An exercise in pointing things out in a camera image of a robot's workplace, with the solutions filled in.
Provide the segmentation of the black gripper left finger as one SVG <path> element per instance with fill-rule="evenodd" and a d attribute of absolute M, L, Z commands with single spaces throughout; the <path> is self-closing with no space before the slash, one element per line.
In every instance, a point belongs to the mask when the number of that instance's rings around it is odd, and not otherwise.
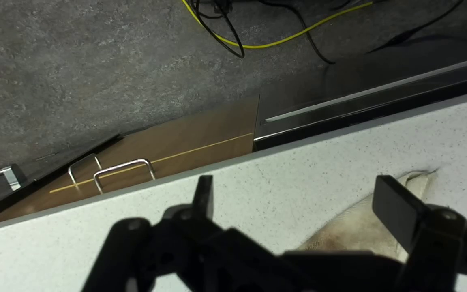
<path fill-rule="evenodd" d="M 117 220 L 89 270 L 83 292 L 154 292 L 177 275 L 190 292 L 271 292 L 271 254 L 235 228 L 212 222 L 214 178 L 201 175 L 193 199 L 170 205 L 157 223 Z"/>

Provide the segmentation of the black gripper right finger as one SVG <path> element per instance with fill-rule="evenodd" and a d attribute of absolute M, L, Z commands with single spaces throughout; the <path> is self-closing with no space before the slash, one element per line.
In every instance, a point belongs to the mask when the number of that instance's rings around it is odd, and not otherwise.
<path fill-rule="evenodd" d="M 407 251 L 395 282 L 399 292 L 454 292 L 467 275 L 467 218 L 423 202 L 391 175 L 378 175 L 371 209 Z"/>

